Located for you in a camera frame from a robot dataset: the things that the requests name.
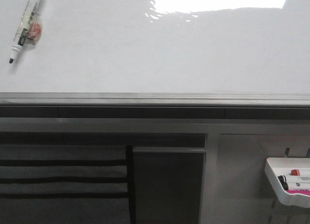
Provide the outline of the black wall hook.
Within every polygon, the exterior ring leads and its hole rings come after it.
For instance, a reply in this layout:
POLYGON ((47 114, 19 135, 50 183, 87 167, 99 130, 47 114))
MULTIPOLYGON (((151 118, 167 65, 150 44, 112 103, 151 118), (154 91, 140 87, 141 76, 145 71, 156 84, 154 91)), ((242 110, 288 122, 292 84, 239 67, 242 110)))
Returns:
POLYGON ((286 148, 285 149, 285 153, 284 153, 284 157, 288 158, 289 157, 289 152, 290 152, 290 148, 286 148))

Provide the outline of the black capped marker upper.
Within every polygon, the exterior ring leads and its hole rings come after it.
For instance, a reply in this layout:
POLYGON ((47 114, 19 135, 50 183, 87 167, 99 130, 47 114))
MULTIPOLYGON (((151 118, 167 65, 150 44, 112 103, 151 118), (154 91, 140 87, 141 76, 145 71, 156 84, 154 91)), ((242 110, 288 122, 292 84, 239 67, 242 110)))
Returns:
POLYGON ((280 175, 278 176, 278 179, 281 183, 309 183, 310 178, 309 177, 301 177, 301 176, 285 176, 280 175))

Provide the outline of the red capped marker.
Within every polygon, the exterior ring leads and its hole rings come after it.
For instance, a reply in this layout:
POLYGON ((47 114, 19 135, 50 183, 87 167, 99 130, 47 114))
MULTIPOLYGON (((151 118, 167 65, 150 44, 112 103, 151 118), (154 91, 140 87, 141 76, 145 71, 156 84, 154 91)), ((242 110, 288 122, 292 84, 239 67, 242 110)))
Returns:
POLYGON ((291 170, 292 176, 302 176, 302 177, 309 177, 310 176, 310 169, 293 169, 291 170))

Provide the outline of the white whiteboard marker with tape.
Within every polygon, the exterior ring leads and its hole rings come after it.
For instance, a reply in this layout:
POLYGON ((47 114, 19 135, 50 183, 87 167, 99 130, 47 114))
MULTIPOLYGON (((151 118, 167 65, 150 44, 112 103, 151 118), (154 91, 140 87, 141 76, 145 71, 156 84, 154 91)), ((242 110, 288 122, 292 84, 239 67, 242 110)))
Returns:
POLYGON ((22 51, 24 44, 35 44, 41 36, 42 24, 37 10, 41 0, 28 0, 20 24, 14 36, 9 63, 12 64, 22 51))

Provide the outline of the pink eraser block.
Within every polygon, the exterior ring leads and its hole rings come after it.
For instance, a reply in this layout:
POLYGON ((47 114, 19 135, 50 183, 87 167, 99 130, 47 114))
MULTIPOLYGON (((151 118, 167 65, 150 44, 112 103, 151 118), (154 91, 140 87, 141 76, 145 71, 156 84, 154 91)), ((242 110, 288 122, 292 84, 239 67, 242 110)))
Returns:
POLYGON ((310 191, 303 191, 303 190, 287 190, 289 194, 302 194, 302 195, 310 195, 310 191))

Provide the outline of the black capped marker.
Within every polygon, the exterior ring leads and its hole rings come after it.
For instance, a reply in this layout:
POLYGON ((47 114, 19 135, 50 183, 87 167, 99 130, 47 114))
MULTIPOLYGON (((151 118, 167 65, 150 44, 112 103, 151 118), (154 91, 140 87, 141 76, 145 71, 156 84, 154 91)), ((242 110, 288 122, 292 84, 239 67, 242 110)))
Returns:
POLYGON ((284 190, 288 191, 309 191, 309 183, 299 183, 299 182, 282 182, 281 183, 284 190))
POLYGON ((309 183, 310 178, 309 177, 301 177, 301 176, 285 176, 280 175, 278 176, 278 179, 281 183, 309 183))

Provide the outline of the grey striped fabric organizer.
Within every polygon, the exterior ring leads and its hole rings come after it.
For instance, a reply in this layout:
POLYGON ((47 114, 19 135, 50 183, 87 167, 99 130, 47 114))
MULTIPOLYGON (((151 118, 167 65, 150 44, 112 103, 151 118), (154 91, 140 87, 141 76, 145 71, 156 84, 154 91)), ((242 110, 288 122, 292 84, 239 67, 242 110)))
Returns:
POLYGON ((3 146, 3 224, 134 224, 131 146, 3 146))

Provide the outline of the white plastic marker tray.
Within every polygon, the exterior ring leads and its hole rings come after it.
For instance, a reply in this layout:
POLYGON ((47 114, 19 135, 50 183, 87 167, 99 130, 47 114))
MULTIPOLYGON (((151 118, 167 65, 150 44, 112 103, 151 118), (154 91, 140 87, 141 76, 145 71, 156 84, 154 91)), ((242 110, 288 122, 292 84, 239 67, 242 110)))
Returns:
POLYGON ((309 168, 309 158, 269 157, 266 159, 264 171, 281 204, 307 209, 310 207, 309 195, 287 193, 278 179, 280 175, 291 176, 291 170, 293 169, 309 168))

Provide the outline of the black capped marker lower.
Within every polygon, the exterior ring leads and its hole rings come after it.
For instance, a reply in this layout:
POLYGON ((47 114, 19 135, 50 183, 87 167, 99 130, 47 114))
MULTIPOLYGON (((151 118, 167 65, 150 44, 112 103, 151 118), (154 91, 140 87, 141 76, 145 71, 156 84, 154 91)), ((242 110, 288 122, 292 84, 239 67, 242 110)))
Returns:
POLYGON ((288 191, 309 191, 309 183, 299 183, 299 182, 282 182, 281 183, 284 190, 288 191))

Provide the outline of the dark grey panel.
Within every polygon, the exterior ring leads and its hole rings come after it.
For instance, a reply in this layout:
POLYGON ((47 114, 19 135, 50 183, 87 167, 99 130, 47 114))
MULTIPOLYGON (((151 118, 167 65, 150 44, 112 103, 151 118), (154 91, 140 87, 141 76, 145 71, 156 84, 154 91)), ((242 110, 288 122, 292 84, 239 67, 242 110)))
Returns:
POLYGON ((205 151, 135 147, 136 216, 139 224, 197 224, 205 151))

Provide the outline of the white whiteboard with metal frame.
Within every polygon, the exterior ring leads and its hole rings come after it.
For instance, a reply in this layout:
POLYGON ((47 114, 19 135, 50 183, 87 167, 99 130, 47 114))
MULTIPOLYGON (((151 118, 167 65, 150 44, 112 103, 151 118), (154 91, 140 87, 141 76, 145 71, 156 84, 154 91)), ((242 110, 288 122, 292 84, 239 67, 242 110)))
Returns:
POLYGON ((310 0, 0 0, 3 105, 310 104, 310 0))

